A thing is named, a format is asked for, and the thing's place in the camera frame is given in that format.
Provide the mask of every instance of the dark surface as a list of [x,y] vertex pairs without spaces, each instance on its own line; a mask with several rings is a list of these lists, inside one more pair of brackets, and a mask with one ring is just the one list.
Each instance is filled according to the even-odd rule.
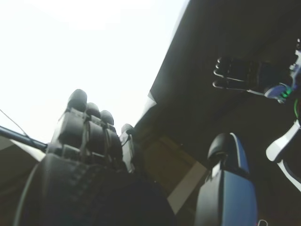
[[[215,89],[213,70],[220,55],[287,64],[300,33],[296,12],[294,0],[190,1],[151,88],[157,105],[137,125],[169,135],[205,166],[215,136],[234,132],[246,151],[260,216],[271,225],[301,221],[301,193],[265,155],[292,126],[293,104]],[[300,143],[295,139],[290,149]],[[296,151],[286,157],[298,170]]]

